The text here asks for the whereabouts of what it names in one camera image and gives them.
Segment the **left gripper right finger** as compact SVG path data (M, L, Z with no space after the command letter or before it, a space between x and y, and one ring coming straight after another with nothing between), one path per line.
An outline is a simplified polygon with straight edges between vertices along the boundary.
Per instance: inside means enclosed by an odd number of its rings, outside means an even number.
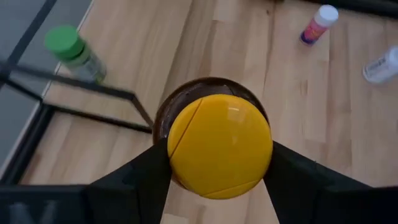
M398 224L398 186L370 187L277 142L264 183L280 224Z

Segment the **small white medicine bottle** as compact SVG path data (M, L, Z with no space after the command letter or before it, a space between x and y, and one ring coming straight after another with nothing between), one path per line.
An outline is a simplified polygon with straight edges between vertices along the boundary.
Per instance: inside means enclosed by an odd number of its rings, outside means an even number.
M363 68L363 77L370 83L384 83L398 76L398 45Z

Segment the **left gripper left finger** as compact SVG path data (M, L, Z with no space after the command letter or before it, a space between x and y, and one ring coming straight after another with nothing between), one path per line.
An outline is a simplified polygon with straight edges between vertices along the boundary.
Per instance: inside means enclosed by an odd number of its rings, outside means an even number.
M160 224L172 177L162 138L88 186L94 224Z

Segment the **green bottle with green cap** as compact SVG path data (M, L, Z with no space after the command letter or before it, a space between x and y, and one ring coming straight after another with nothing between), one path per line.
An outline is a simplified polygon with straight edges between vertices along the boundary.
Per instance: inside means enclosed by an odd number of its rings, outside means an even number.
M64 25L50 29L44 45L76 78L91 83L105 79L104 64L75 27Z

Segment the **brown fish oil bottle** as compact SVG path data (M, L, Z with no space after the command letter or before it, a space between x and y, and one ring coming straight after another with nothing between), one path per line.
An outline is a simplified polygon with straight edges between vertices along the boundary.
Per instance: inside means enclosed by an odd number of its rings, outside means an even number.
M255 94L220 77L180 85L159 107L152 142L165 139L176 183L205 198L254 188L269 169L272 134Z

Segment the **pink label bottle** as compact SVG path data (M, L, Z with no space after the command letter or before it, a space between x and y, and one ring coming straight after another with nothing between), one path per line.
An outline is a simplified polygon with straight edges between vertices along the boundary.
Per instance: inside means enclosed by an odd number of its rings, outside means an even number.
M308 45L313 45L339 17L338 10L332 5L322 5L302 31L300 39Z

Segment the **wooden shelf with black frame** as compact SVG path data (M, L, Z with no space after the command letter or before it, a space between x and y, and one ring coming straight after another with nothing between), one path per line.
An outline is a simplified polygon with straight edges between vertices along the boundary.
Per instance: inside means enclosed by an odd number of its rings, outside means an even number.
M52 10L56 2L57 0L46 0L44 2L43 6L40 8L40 11L34 17L33 21L30 23L30 26L26 29L18 41L9 58L7 60L0 59L0 87L8 85L15 91L25 94L26 96L37 101L37 106L32 112L32 116L28 119L27 126L24 128L19 139L17 140L16 146L11 153L11 157L7 162L5 162L5 167L0 170L0 184L2 185L16 185L20 182L55 113L66 113L73 116L79 116L85 119L102 122L108 125L133 129L135 131L148 134L152 132L154 122L144 109L135 93L117 88L111 88L109 86L79 81L74 78L62 77L60 75L54 75L51 72L39 70L38 68L32 68L18 64L20 57L30 44L31 40L39 30L40 26L43 24L44 20L47 18L49 12ZM130 101L147 124L144 126L137 123L129 123L119 119L107 118L98 114L86 113L83 111L46 103L43 96L38 95L23 85L11 80L9 75L13 71L23 73L24 75L30 77L56 82L62 85L81 88L82 90L92 91Z

